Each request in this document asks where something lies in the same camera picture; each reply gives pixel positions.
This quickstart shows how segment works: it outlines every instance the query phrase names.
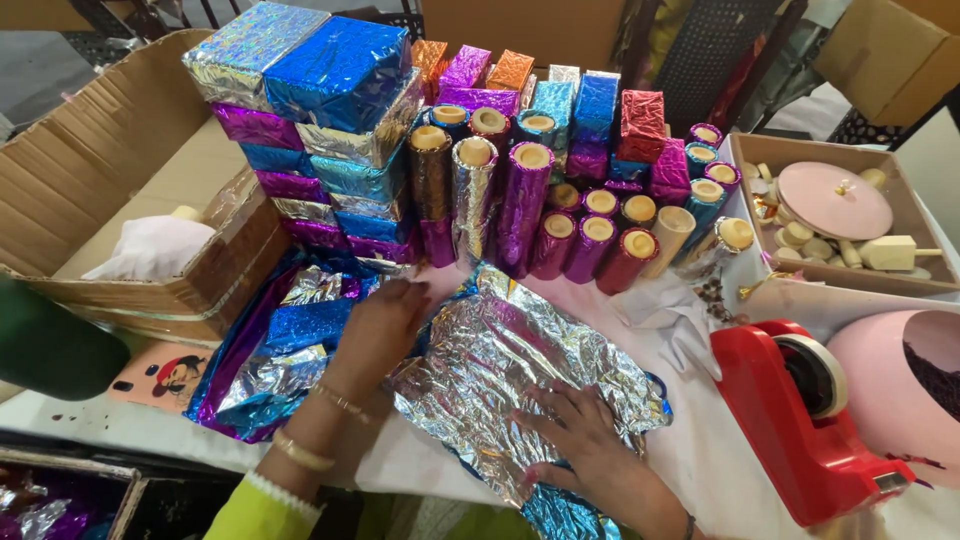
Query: hand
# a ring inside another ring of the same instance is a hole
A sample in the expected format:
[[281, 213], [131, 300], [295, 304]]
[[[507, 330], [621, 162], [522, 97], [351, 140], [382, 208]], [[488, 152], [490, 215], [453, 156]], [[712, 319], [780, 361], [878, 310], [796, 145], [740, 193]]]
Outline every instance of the hand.
[[535, 463], [526, 481], [572, 491], [645, 539], [683, 538], [686, 511], [680, 500], [616, 435], [610, 408], [596, 389], [577, 390], [559, 380], [551, 388], [531, 386], [527, 394], [563, 425], [519, 409], [514, 419], [556, 446], [573, 470]]
[[390, 280], [356, 305], [322, 384], [349, 401], [373, 391], [413, 348], [428, 289], [424, 282]]

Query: red foil-wrapped box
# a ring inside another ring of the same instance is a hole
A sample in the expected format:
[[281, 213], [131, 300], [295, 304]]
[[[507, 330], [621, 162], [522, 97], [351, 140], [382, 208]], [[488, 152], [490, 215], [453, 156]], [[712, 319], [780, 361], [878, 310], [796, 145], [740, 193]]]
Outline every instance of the red foil-wrapped box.
[[530, 71], [534, 68], [533, 57], [506, 50], [500, 61], [487, 77], [487, 88], [494, 90], [522, 90]]
[[623, 90], [616, 158], [653, 163], [663, 150], [663, 92]]
[[418, 39], [410, 49], [414, 60], [414, 67], [420, 68], [423, 77], [423, 100], [426, 105], [433, 105], [440, 93], [440, 75], [444, 73], [448, 62], [445, 41], [427, 41]]

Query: dark green object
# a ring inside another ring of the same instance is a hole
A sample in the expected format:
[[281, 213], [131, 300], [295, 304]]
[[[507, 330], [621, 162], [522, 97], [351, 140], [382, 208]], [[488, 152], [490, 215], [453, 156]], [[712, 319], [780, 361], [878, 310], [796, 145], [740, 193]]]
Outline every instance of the dark green object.
[[67, 401], [103, 393], [130, 360], [123, 341], [0, 278], [0, 380]]

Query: open cardboard box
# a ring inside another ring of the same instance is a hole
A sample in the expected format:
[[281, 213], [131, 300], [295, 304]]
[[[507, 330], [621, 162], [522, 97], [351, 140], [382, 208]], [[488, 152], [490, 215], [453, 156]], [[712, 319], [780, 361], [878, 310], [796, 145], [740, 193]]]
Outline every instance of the open cardboard box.
[[[894, 225], [888, 234], [909, 234], [919, 248], [943, 248], [931, 230], [926, 214], [909, 182], [903, 176], [897, 158], [890, 152], [867, 150], [853, 146], [826, 144], [778, 138], [764, 135], [731, 134], [731, 151], [738, 166], [748, 162], [766, 163], [776, 177], [787, 165], [798, 161], [820, 161], [852, 171], [877, 168], [887, 175], [880, 190], [894, 213]], [[753, 194], [749, 183], [742, 184], [742, 193], [748, 208], [753, 207]], [[757, 216], [750, 212], [757, 232], [759, 248], [773, 254], [777, 251], [773, 233], [777, 227], [760, 226]], [[853, 269], [831, 266], [825, 263], [796, 260], [778, 260], [778, 271], [803, 270], [808, 282], [825, 282], [827, 285], [879, 292], [900, 296], [926, 297], [960, 290], [956, 269], [945, 257], [917, 258], [917, 265], [928, 270], [931, 280], [887, 274], [876, 270]]]
[[[181, 31], [108, 68], [0, 149], [0, 268], [84, 318], [210, 345], [289, 247], [276, 210], [194, 87]], [[186, 205], [217, 233], [180, 276], [88, 281], [123, 222]]]

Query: pink container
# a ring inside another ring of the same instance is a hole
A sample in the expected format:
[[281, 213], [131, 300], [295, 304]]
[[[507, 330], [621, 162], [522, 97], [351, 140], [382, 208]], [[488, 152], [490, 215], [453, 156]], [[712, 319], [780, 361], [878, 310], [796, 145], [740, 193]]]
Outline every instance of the pink container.
[[914, 377], [904, 340], [940, 369], [960, 370], [960, 314], [914, 310], [860, 319], [827, 345], [847, 374], [847, 410], [872, 452], [938, 461], [945, 469], [907, 464], [919, 479], [960, 489], [960, 422]]

